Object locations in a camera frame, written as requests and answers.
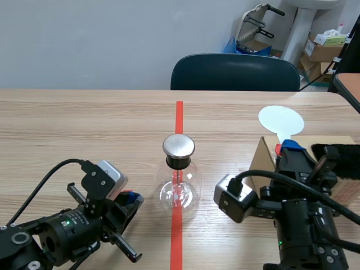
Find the glass jar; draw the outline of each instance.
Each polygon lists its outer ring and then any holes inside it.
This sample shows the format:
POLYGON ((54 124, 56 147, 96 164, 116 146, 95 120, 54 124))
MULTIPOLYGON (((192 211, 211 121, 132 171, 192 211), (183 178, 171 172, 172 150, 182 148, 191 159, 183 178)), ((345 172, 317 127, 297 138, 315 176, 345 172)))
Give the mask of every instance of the glass jar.
POLYGON ((170 212, 182 208, 191 211, 199 203, 203 180, 190 156, 194 153, 194 141, 184 134, 167 137, 163 143, 166 159, 156 169, 154 176, 154 200, 170 212))

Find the red tape line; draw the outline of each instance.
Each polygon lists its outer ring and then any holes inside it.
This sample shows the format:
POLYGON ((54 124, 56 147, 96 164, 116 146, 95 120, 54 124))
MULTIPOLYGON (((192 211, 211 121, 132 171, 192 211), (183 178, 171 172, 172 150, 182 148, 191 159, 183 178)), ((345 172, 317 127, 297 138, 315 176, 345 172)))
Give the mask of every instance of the red tape line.
MULTIPOLYGON (((176 102, 175 133, 183 133, 184 105, 182 101, 176 102)), ((179 183, 182 183, 182 171, 179 174, 179 183)), ((176 171, 173 176, 174 185, 177 182, 176 171)), ((182 270, 182 205, 175 202, 171 220, 171 247, 170 270, 182 270)))

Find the cable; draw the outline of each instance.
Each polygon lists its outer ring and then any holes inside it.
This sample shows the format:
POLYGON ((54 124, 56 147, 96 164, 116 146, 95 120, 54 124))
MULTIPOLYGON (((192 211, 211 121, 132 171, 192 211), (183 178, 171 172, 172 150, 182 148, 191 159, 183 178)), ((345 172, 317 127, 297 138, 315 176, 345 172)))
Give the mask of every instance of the cable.
POLYGON ((89 256, 91 254, 93 254, 96 250, 98 250, 100 248, 100 243, 96 242, 94 247, 89 247, 89 250, 80 258, 76 261, 76 263, 73 264, 73 266, 71 266, 69 268, 69 270, 76 270, 78 269, 78 267, 87 259, 89 258, 89 256))
POLYGON ((237 185, 241 185, 241 180, 245 177, 249 177, 249 176, 262 176, 262 177, 267 177, 267 178, 273 178, 281 183, 284 183, 288 186, 291 186, 293 188, 296 188, 300 191, 303 191, 305 193, 310 194, 314 199, 322 202, 323 204, 328 205, 330 208, 334 209, 335 211, 337 211, 338 213, 340 213, 341 215, 347 217, 348 219, 350 219, 351 221, 353 221, 354 223, 360 225, 360 217, 358 215, 356 215, 354 212, 352 212, 351 210, 343 207, 341 204, 339 204, 338 202, 332 200, 331 198, 329 198, 328 196, 314 190, 313 188, 306 186, 300 182, 297 182, 295 180, 293 180, 292 178, 282 175, 280 173, 275 173, 275 172, 268 172, 266 170, 248 170, 246 172, 240 173, 235 179, 233 178, 228 186, 228 190, 229 192, 233 193, 234 195, 237 195, 237 191, 232 192, 231 188, 233 185, 231 185, 231 182, 236 181, 237 185))
POLYGON ((309 85, 311 85, 312 83, 314 83, 315 81, 319 80, 319 78, 325 76, 326 73, 329 72, 329 68, 330 68, 330 66, 331 66, 333 63, 334 63, 334 61, 332 60, 331 63, 329 64, 329 66, 325 69, 325 71, 324 71, 322 74, 320 74, 318 77, 316 77, 315 79, 313 79, 311 82, 309 82, 309 83, 308 83, 307 85, 305 85, 303 88, 301 88, 299 91, 307 88, 307 86, 309 86, 309 85))
POLYGON ((355 253, 360 253, 360 245, 359 244, 356 244, 356 243, 352 243, 352 242, 349 242, 349 241, 345 241, 345 240, 341 240, 339 238, 336 238, 334 237, 333 235, 331 235, 330 233, 328 233, 326 230, 325 230, 325 227, 324 227, 324 224, 322 223, 321 221, 321 218, 319 215, 315 215, 313 217, 314 219, 314 223, 317 227, 317 229, 319 230, 319 232, 323 235, 323 237, 326 238, 327 241, 343 248, 343 249, 347 249, 347 250, 350 250, 352 252, 355 252, 355 253))
POLYGON ((10 219, 10 221, 7 223, 7 226, 9 226, 11 223, 14 223, 18 217, 21 215, 21 213, 25 210, 25 208, 30 204, 30 202, 34 199, 34 197, 36 196, 36 194, 39 192, 39 190, 42 188, 42 186, 46 183, 46 181, 48 181, 48 179, 54 174, 54 172, 56 172, 57 170, 59 170, 61 167, 63 167, 66 164, 70 164, 70 163, 78 163, 80 165, 82 165, 85 161, 82 159, 67 159, 64 160, 62 162, 60 162, 59 164, 57 164, 54 168, 52 168, 46 175, 45 177, 40 181, 40 183, 38 184, 38 186, 34 189, 34 191, 30 194, 30 196, 27 198, 27 200, 23 203, 23 205, 20 207, 20 209, 16 212, 16 214, 10 219))

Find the chair backrest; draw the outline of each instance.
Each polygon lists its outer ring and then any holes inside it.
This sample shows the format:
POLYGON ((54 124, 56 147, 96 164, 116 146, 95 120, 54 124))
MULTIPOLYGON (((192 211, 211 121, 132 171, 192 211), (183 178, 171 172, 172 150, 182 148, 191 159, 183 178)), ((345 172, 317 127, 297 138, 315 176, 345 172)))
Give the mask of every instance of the chair backrest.
POLYGON ((254 55, 190 55, 176 64, 171 78, 171 90, 296 92, 299 88, 293 64, 254 55))

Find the metal lid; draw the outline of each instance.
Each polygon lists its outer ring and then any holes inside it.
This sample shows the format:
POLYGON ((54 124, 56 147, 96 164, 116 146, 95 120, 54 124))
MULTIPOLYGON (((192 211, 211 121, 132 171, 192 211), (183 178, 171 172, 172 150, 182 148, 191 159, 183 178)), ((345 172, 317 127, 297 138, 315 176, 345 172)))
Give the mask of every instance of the metal lid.
POLYGON ((194 153, 195 143, 189 136, 173 134, 165 139, 163 150, 173 159, 186 159, 194 153))

